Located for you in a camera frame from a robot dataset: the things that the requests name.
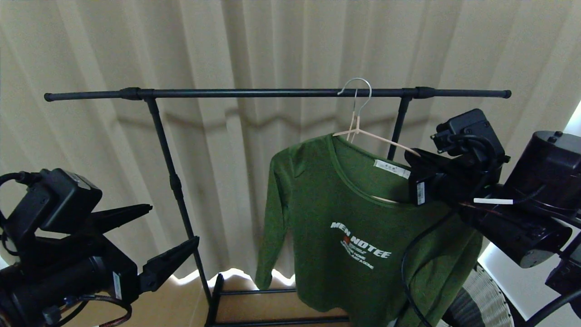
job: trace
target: white wall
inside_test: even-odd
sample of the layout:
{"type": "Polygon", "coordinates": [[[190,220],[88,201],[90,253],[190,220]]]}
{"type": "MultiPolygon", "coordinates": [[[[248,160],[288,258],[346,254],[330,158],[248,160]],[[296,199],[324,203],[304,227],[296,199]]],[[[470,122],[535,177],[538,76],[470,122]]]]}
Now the white wall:
{"type": "MultiPolygon", "coordinates": [[[[581,103],[564,132],[581,136],[581,103]]],[[[573,228],[573,230],[573,237],[575,237],[579,233],[579,229],[573,228]]],[[[525,319],[529,319],[539,309],[559,296],[557,292],[544,284],[549,273],[560,261],[556,255],[536,267],[522,269],[494,244],[489,244],[478,261],[525,319]]],[[[581,325],[580,319],[575,315],[571,306],[566,305],[547,317],[539,324],[539,327],[579,325],[581,325]]]]}

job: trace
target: white cable tie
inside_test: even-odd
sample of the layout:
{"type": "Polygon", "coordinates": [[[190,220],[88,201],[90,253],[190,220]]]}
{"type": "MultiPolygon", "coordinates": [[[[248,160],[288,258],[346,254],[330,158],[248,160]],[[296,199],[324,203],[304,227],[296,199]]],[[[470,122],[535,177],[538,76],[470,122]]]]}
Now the white cable tie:
{"type": "Polygon", "coordinates": [[[513,200],[507,198],[474,198],[474,203],[513,204],[513,200]]]}

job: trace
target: curtain fold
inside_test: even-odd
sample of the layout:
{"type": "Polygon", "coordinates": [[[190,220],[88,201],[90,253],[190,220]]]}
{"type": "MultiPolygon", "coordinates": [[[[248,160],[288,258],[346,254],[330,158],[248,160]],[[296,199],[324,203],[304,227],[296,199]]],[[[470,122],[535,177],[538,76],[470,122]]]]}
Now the curtain fold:
{"type": "MultiPolygon", "coordinates": [[[[532,132],[562,130],[581,100],[581,3],[2,2],[0,172],[63,168],[103,190],[98,209],[152,204],[107,234],[141,266],[186,239],[145,103],[48,103],[44,93],[341,88],[356,76],[374,88],[512,90],[510,99],[413,100],[400,137],[433,151],[437,124],[481,108],[514,158],[506,177],[532,132]]],[[[391,137],[398,103],[372,99],[361,127],[391,137]]],[[[346,98],[159,100],[208,277],[232,267],[254,274],[270,158],[347,129],[352,106],[346,98]]],[[[387,155],[371,138],[355,143],[387,155]]],[[[400,151],[396,160],[405,162],[400,151]]],[[[4,213],[23,194],[3,186],[4,213]]],[[[277,266],[286,276],[291,243],[277,266]]],[[[189,259],[176,276],[195,269],[189,259]]]]}

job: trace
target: shirt sleeve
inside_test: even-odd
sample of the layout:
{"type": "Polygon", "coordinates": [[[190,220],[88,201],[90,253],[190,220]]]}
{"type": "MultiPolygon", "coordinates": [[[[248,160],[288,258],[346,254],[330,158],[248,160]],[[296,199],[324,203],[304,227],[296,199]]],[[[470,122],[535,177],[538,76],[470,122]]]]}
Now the shirt sleeve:
{"type": "Polygon", "coordinates": [[[287,150],[277,153],[270,162],[264,234],[260,245],[256,286],[268,289],[272,281],[272,269],[285,241],[288,229],[288,202],[291,197],[293,167],[287,150]]]}
{"type": "MultiPolygon", "coordinates": [[[[416,305],[432,326],[436,326],[474,268],[482,235],[475,233],[459,257],[443,255],[428,262],[414,276],[410,289],[416,305]]],[[[414,309],[408,305],[397,320],[399,327],[422,327],[414,309]]]]}

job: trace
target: shirt neckline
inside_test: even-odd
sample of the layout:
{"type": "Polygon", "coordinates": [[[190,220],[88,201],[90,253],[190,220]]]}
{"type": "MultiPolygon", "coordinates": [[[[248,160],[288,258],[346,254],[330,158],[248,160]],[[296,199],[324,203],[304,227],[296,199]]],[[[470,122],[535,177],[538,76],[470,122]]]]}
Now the shirt neckline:
{"type": "Polygon", "coordinates": [[[374,198],[373,196],[371,196],[370,194],[367,194],[366,192],[364,192],[362,189],[360,189],[357,185],[355,185],[345,174],[345,172],[343,171],[343,167],[341,167],[341,164],[339,163],[339,158],[337,158],[337,152],[335,149],[335,145],[333,144],[333,138],[336,138],[337,140],[339,140],[340,142],[342,142],[344,145],[348,146],[349,148],[365,155],[366,157],[370,157],[372,159],[377,159],[377,160],[381,160],[381,161],[385,161],[387,162],[387,160],[385,158],[381,158],[378,155],[375,155],[373,153],[367,152],[366,150],[354,145],[353,143],[349,143],[347,140],[341,138],[341,137],[334,137],[333,134],[329,134],[326,137],[327,140],[327,146],[329,148],[329,154],[331,157],[331,162],[333,163],[333,167],[335,168],[335,172],[337,173],[337,175],[339,175],[339,177],[341,178],[341,180],[343,181],[343,183],[350,188],[353,192],[355,192],[358,196],[360,196],[361,198],[372,202],[374,204],[380,205],[382,207],[388,207],[388,208],[397,208],[397,209],[414,209],[416,208],[416,206],[414,204],[411,203],[391,203],[391,202],[385,202],[385,201],[381,201],[378,200],[376,198],[374,198]]]}

